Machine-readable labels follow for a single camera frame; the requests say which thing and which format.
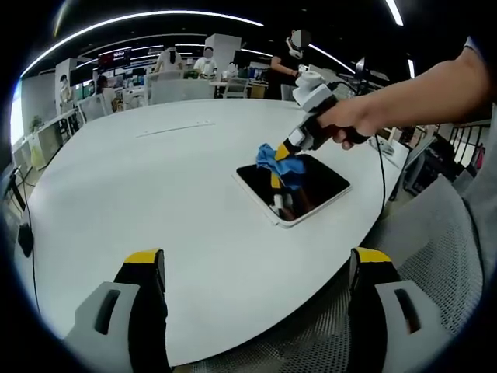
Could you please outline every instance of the hand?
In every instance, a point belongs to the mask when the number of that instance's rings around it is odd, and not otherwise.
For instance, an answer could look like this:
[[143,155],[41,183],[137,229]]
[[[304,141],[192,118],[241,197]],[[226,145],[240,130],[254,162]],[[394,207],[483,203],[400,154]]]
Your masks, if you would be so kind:
[[[370,113],[369,96],[353,97],[339,101],[333,108],[323,113],[318,118],[318,122],[323,128],[331,125],[354,127],[357,133],[363,136],[372,136],[380,130],[382,123]],[[344,150],[349,150],[354,146],[353,143],[346,140],[344,130],[336,131],[332,137],[334,142],[342,144]]]

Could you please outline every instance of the tablet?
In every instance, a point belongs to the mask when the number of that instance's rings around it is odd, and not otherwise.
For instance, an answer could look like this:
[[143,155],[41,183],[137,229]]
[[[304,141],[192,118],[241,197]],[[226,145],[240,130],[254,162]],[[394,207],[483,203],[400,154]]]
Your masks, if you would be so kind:
[[275,190],[271,187],[271,172],[257,165],[240,167],[235,179],[262,207],[268,218],[277,225],[290,227],[321,210],[350,190],[350,183],[338,173],[304,154],[297,156],[304,162],[305,174],[288,178],[299,187],[284,187],[281,196],[284,207],[276,208]]

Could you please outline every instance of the black cable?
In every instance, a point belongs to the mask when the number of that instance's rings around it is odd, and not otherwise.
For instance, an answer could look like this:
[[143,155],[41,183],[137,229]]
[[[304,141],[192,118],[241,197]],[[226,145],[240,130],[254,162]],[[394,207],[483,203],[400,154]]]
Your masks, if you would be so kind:
[[[21,178],[23,179],[23,194],[24,194],[24,203],[26,204],[26,209],[28,211],[28,220],[30,222],[30,229],[31,233],[33,234],[33,226],[31,224],[31,211],[30,211],[30,206],[28,205],[28,199],[26,197],[26,180],[24,179],[23,173],[21,172],[20,169],[17,169],[19,171],[19,174]],[[36,307],[38,308],[38,314],[41,315],[40,312],[40,303],[38,302],[38,290],[36,288],[36,275],[35,275],[35,270],[34,270],[34,252],[35,249],[33,247],[33,260],[32,260],[32,265],[33,265],[33,287],[34,287],[34,298],[36,299]]]
[[9,198],[9,203],[11,202],[14,205],[14,207],[17,209],[17,211],[21,214],[21,216],[23,216],[23,210],[21,210],[21,207],[17,206],[16,202],[14,201],[14,192],[12,192]]
[[380,142],[378,141],[377,134],[374,134],[374,139],[376,140],[376,147],[378,149],[378,154],[380,155],[381,177],[383,179],[383,200],[381,202],[381,212],[380,212],[380,218],[381,218],[381,215],[383,214],[383,210],[384,210],[384,206],[385,206],[385,199],[387,196],[387,187],[385,185],[385,171],[383,168],[383,156],[381,155]]

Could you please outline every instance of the white table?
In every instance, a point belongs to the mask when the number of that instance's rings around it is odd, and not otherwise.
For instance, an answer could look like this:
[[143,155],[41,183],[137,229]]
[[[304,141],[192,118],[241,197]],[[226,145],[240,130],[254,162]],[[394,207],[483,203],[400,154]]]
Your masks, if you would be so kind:
[[[171,365],[236,347],[303,305],[363,240],[382,200],[376,151],[330,142],[313,156],[352,190],[293,228],[269,223],[232,174],[303,115],[295,103],[213,99],[86,124],[29,200],[40,309],[56,335],[68,333],[76,308],[128,255],[155,247],[165,251]],[[167,131],[186,126],[201,127]],[[395,148],[399,167],[384,162],[388,195],[407,156]],[[19,248],[16,264],[33,297],[31,258]]]

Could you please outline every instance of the ceiling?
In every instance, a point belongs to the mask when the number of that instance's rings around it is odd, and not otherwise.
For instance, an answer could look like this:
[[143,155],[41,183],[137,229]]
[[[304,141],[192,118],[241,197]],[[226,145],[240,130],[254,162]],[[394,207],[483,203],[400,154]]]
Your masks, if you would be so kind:
[[[271,54],[275,43],[292,28],[312,32],[312,43],[348,66],[367,57],[369,68],[383,72],[392,82],[409,77],[407,59],[415,62],[419,74],[435,63],[454,58],[464,43],[466,31],[460,22],[459,7],[449,0],[396,0],[404,26],[395,24],[385,0],[308,0],[292,9],[289,3],[258,5],[260,2],[159,0],[70,0],[54,16],[53,22],[38,30],[26,66],[65,37],[88,26],[117,16],[166,9],[219,12],[264,24],[253,26],[231,19],[209,16],[148,16],[112,23],[76,37],[49,54],[26,76],[54,68],[66,58],[98,53],[118,47],[145,47],[156,44],[203,44],[202,36],[148,37],[158,34],[226,33],[242,38],[244,48]],[[94,51],[108,44],[130,40]],[[200,54],[201,49],[183,47],[180,52]],[[310,51],[311,63],[337,72],[346,70],[333,60]]]

